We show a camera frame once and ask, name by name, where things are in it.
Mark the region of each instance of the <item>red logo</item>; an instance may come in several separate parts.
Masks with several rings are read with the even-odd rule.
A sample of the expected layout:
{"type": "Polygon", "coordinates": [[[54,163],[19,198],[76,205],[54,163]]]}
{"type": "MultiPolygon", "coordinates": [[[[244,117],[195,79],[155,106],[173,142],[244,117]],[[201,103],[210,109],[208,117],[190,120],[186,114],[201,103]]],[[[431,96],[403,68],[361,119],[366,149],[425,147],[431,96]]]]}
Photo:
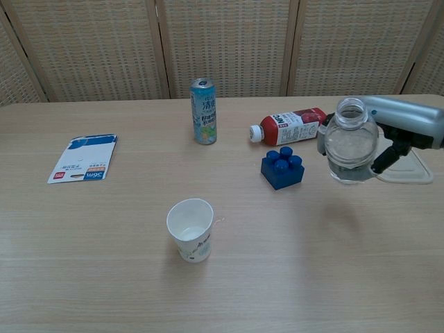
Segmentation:
{"type": "Polygon", "coordinates": [[[56,172],[53,179],[61,179],[64,175],[64,172],[56,172]]]}

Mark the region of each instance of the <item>blue lego brick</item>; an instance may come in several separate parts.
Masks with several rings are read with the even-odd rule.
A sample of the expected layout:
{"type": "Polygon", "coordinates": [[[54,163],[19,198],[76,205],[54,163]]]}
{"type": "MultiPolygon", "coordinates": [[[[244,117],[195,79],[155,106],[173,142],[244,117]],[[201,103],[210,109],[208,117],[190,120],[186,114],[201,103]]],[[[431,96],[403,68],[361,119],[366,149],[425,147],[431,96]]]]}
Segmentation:
{"type": "Polygon", "coordinates": [[[301,182],[304,176],[302,158],[293,155],[290,147],[282,147],[280,153],[269,151],[262,158],[261,173],[274,189],[281,189],[301,182]]]}

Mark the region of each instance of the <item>table surface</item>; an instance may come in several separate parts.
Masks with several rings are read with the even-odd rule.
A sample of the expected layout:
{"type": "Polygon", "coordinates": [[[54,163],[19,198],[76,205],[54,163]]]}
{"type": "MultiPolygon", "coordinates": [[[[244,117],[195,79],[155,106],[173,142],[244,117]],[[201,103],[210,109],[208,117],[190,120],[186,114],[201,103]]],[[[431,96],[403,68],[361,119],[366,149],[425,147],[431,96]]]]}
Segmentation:
{"type": "MultiPolygon", "coordinates": [[[[444,98],[404,95],[444,107],[444,98]]],[[[189,100],[0,109],[0,332],[442,332],[444,155],[430,185],[334,181],[316,140],[302,184],[275,191],[248,127],[340,97],[218,99],[218,141],[189,100]],[[72,137],[116,133],[107,178],[48,185],[72,137]],[[188,264],[169,208],[214,207],[212,254],[188,264]]]]}

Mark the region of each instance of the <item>white paper cup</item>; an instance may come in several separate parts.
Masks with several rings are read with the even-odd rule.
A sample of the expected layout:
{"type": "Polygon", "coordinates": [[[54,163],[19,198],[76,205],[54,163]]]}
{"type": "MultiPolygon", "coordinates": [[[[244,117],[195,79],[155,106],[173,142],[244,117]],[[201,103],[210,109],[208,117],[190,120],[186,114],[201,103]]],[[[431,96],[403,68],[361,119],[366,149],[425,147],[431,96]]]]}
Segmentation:
{"type": "Polygon", "coordinates": [[[170,209],[166,226],[184,260],[201,262],[210,255],[213,218],[213,208],[202,199],[183,200],[170,209]]]}

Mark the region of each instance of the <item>cup rim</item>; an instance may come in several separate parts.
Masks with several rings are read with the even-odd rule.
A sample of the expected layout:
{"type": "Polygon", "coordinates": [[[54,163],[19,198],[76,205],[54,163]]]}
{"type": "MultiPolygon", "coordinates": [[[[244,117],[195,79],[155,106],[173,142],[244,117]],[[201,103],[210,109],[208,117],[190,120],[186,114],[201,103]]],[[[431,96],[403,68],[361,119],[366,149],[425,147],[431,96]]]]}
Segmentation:
{"type": "Polygon", "coordinates": [[[210,205],[210,203],[208,203],[206,200],[203,200],[203,199],[201,199],[201,198],[188,198],[188,199],[185,199],[185,200],[182,200],[182,201],[180,201],[180,202],[178,202],[178,203],[176,203],[169,211],[168,211],[168,214],[167,214],[167,216],[166,216],[166,227],[168,228],[168,232],[169,232],[169,234],[174,238],[174,239],[176,239],[176,240],[178,240],[178,241],[181,241],[181,242],[183,242],[183,243],[189,243],[189,242],[191,242],[191,241],[195,241],[195,240],[197,240],[197,238],[199,238],[199,237],[201,237],[203,234],[205,234],[211,227],[212,227],[212,225],[213,225],[213,220],[214,220],[214,210],[213,210],[213,207],[210,205]],[[193,239],[188,239],[187,241],[184,241],[184,240],[182,240],[182,239],[179,239],[179,238],[177,238],[175,235],[174,235],[174,233],[172,233],[172,231],[171,231],[171,229],[170,229],[170,227],[169,227],[169,215],[170,215],[170,213],[178,206],[178,205],[180,205],[181,203],[184,203],[185,201],[191,201],[191,200],[199,200],[199,201],[202,201],[202,202],[204,202],[204,204],[206,204],[209,208],[210,208],[210,210],[211,210],[211,221],[210,221],[210,224],[206,227],[206,229],[200,234],[200,235],[198,235],[197,237],[195,237],[195,238],[193,238],[193,239]]]}

